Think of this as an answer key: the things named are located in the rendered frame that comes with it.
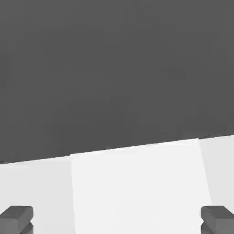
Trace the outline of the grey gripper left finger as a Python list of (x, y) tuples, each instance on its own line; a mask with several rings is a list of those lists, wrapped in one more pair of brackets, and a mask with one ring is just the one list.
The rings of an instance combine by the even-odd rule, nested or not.
[(0, 214), (0, 234), (34, 234), (33, 207), (10, 206)]

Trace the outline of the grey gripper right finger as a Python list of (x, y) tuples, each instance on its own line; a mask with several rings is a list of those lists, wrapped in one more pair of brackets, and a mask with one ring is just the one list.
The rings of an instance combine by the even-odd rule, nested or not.
[(234, 234), (234, 214), (224, 206), (203, 206), (201, 218), (201, 234)]

